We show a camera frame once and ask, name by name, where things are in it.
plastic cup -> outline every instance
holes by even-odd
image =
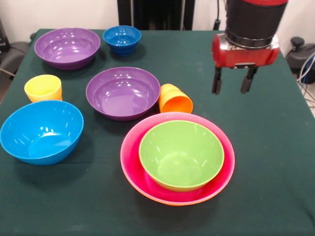
[[[164,112],[192,113],[192,100],[182,91],[171,90],[160,97],[159,110]]]
[[[177,88],[175,85],[172,85],[172,84],[165,84],[165,85],[162,85],[161,86],[161,93],[160,93],[160,96],[158,98],[158,102],[160,101],[161,97],[166,94],[167,92],[169,91],[172,91],[172,90],[178,90],[180,91],[179,88]]]
[[[25,84],[24,91],[31,102],[63,100],[61,81],[54,75],[39,75],[31,78]]]

table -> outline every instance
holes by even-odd
[[[39,30],[36,38],[47,29]],[[102,30],[95,30],[99,37]],[[54,166],[32,166],[0,148],[1,236],[314,235],[315,120],[282,55],[259,69],[240,93],[244,70],[222,73],[211,94],[214,31],[143,31],[134,54],[120,58],[102,41],[86,68],[59,71],[30,49],[0,106],[0,124],[30,103],[24,84],[36,75],[61,78],[63,99],[83,113],[76,150]],[[88,104],[85,89],[97,73],[135,66],[174,83],[194,101],[194,114],[216,123],[235,149],[235,172],[215,198],[171,207],[139,194],[120,167],[125,134],[140,120],[112,121]],[[146,116],[158,112],[154,107]]]

plastic bowl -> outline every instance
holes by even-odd
[[[52,165],[65,159],[77,145],[83,116],[67,102],[31,103],[4,122],[0,142],[6,152],[34,165]]]
[[[98,35],[83,28],[55,29],[35,42],[35,53],[61,70],[77,70],[94,58],[100,46]]]
[[[90,105],[110,119],[127,121],[141,117],[158,100],[160,85],[148,71],[116,67],[94,76],[87,85]]]
[[[132,26],[115,26],[106,30],[103,39],[119,56],[127,56],[136,49],[141,32]]]
[[[164,122],[143,137],[140,162],[147,173],[173,191],[192,191],[212,180],[224,161],[222,144],[204,126],[185,120]]]
[[[140,163],[139,146],[143,136],[154,126],[170,120],[188,120],[201,124],[210,129],[223,146],[224,163],[218,175],[206,185],[190,192],[175,192],[163,188],[147,174]],[[207,201],[227,186],[233,175],[235,154],[228,137],[212,122],[188,113],[169,112],[148,117],[137,123],[124,138],[120,161],[125,177],[139,193],[162,204],[185,206]]]

small blue bowl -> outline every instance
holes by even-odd
[[[35,102],[9,116],[0,130],[0,143],[20,161],[53,165],[74,150],[83,126],[81,112],[70,103]]]
[[[106,30],[103,39],[119,56],[127,56],[136,49],[141,32],[132,26],[115,26]]]

black cylinder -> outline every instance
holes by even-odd
[[[230,0],[227,10],[226,37],[244,47],[262,48],[270,45],[285,4],[262,6],[243,0]]]

